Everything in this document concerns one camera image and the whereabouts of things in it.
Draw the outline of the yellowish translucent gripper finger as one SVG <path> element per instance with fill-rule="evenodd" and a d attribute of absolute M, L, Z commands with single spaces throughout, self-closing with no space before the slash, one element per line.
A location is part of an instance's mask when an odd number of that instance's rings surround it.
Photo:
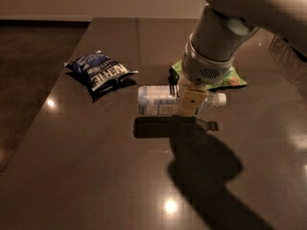
<path fill-rule="evenodd" d="M 186 79 L 184 76 L 181 76 L 178 79 L 177 85 L 180 87 L 187 87 L 189 85 L 189 80 Z"/>
<path fill-rule="evenodd" d="M 181 88 L 177 114 L 181 116 L 194 115 L 207 96 L 206 91 L 186 87 Z"/>

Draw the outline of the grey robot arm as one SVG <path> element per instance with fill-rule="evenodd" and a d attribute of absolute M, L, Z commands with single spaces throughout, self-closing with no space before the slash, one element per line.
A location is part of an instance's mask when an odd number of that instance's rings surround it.
<path fill-rule="evenodd" d="M 259 29 L 284 38 L 307 56 L 307 0 L 205 0 L 182 58 L 178 113 L 191 116 L 205 102 L 205 86 L 219 82 L 239 47 Z"/>

